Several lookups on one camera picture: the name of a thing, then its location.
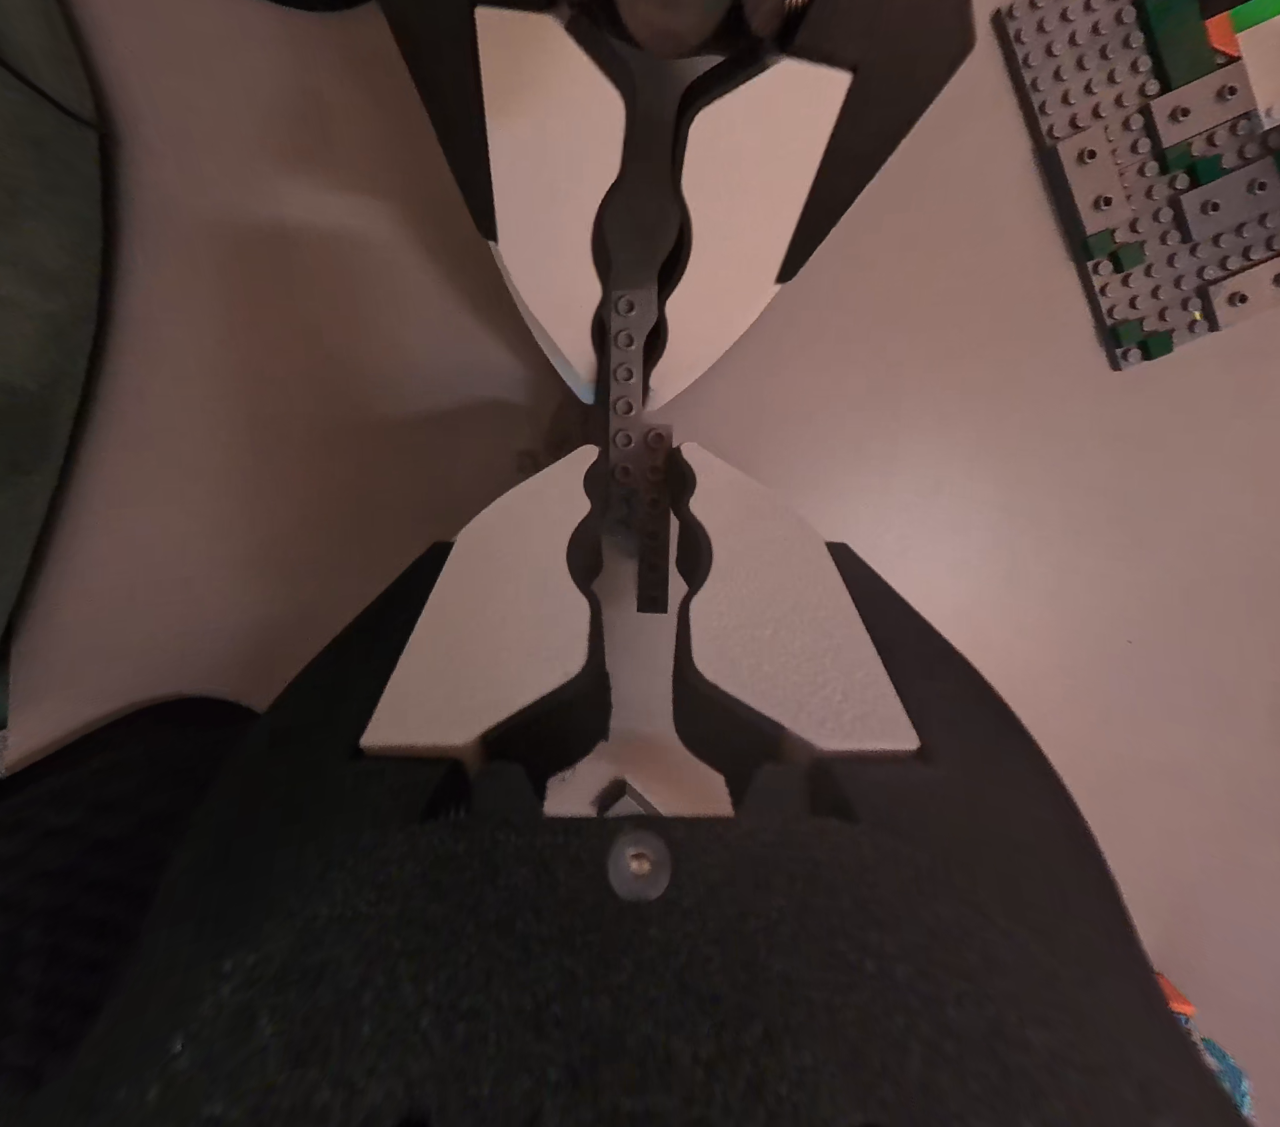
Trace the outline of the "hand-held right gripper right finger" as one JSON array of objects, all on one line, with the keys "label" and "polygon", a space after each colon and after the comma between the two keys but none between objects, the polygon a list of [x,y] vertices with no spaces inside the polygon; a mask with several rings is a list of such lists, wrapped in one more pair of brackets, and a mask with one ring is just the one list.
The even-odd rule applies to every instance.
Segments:
[{"label": "hand-held right gripper right finger", "polygon": [[819,531],[695,442],[678,469],[694,679],[804,751],[916,752],[920,735]]}]

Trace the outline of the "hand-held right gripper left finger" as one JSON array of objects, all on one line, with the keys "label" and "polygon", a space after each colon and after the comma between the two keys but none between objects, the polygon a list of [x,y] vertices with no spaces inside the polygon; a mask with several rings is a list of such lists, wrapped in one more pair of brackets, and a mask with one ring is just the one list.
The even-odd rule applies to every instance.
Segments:
[{"label": "hand-held right gripper left finger", "polygon": [[582,446],[456,535],[362,737],[368,754],[578,762],[612,717]]}]

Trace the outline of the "grey brick wall assembly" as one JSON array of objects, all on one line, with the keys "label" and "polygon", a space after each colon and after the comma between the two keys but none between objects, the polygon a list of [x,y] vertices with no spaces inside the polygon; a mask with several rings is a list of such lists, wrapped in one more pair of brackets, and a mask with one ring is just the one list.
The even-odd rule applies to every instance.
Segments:
[{"label": "grey brick wall assembly", "polygon": [[644,431],[650,426],[664,426],[648,414],[646,399],[644,349],[659,321],[658,285],[650,282],[644,286],[614,289],[607,294],[606,308],[604,397],[610,510],[611,519],[620,525],[636,545],[634,511]]}]

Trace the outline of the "dark grey panel brick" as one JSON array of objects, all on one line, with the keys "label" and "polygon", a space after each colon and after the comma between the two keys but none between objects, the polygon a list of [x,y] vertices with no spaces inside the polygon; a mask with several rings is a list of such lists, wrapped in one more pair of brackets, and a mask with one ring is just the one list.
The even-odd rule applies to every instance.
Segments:
[{"label": "dark grey panel brick", "polygon": [[636,610],[666,615],[670,601],[671,495],[668,459],[671,430],[650,426],[644,431],[638,463],[634,511],[636,538]]}]

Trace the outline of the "grey desk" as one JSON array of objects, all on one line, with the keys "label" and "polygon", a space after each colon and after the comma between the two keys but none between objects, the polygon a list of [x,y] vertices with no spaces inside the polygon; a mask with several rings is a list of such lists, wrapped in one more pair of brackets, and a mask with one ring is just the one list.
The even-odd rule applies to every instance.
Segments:
[{"label": "grey desk", "polygon": [[[263,707],[564,395],[374,5],[68,0],[118,136],[102,363],[14,635],[22,766]],[[1111,370],[990,24],[670,421],[850,543],[1088,818],[1278,1124],[1278,313]]]}]

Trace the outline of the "orange toy minifigure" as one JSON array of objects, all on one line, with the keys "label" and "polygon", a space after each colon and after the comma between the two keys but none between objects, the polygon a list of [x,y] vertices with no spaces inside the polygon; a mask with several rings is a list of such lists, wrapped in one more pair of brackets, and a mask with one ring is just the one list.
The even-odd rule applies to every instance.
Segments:
[{"label": "orange toy minifigure", "polygon": [[1211,1039],[1198,1022],[1198,1008],[1164,974],[1156,972],[1162,995],[1176,1018],[1183,1034],[1192,1042],[1196,1052],[1214,1075],[1220,1088],[1231,1099],[1238,1115],[1247,1124],[1256,1124],[1254,1086],[1240,1063],[1215,1039]]}]

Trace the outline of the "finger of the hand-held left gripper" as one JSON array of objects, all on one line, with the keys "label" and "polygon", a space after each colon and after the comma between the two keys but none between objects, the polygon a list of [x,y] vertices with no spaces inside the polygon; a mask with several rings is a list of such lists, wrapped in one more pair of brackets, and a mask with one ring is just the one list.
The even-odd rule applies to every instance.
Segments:
[{"label": "finger of the hand-held left gripper", "polygon": [[600,205],[618,177],[627,108],[555,16],[474,13],[496,222],[490,242],[520,316],[584,403],[596,395]]},{"label": "finger of the hand-held left gripper", "polygon": [[852,85],[792,58],[640,70],[640,285],[660,289],[646,406],[703,375],[763,314]]}]

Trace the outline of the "grey brick baseplate build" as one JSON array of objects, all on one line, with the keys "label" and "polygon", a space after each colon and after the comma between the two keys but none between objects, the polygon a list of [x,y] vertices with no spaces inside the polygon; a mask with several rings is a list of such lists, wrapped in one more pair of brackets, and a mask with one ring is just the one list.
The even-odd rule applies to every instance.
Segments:
[{"label": "grey brick baseplate build", "polygon": [[1278,308],[1279,0],[994,16],[1114,369]]}]

